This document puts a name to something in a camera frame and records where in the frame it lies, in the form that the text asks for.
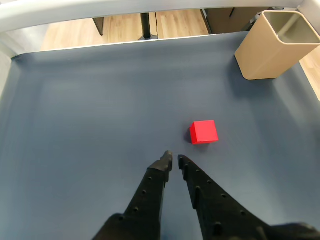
white metal frame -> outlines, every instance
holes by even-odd
[[[0,51],[11,58],[25,53],[6,32],[49,23],[180,9],[298,8],[300,5],[308,20],[320,23],[320,0],[20,0],[0,5]]]

gray table surface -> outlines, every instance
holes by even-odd
[[[91,239],[166,150],[163,240],[202,239],[178,154],[266,223],[320,228],[319,101],[299,64],[245,80],[234,57],[245,36],[14,58],[0,103],[0,239]],[[218,142],[188,142],[200,120],[215,120]]]

pen holder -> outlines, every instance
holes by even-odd
[[[245,79],[274,79],[318,46],[318,33],[300,12],[263,11],[235,58]]]

red block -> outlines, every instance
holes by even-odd
[[[190,127],[192,144],[209,144],[219,140],[215,121],[194,121]]]

wooden floor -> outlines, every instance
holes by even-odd
[[[202,14],[198,9],[150,13],[153,35],[160,39],[208,35]],[[50,24],[42,44],[42,51],[136,41],[142,36],[139,14],[107,16],[103,36],[89,19]],[[320,47],[301,61],[301,66],[320,100]]]

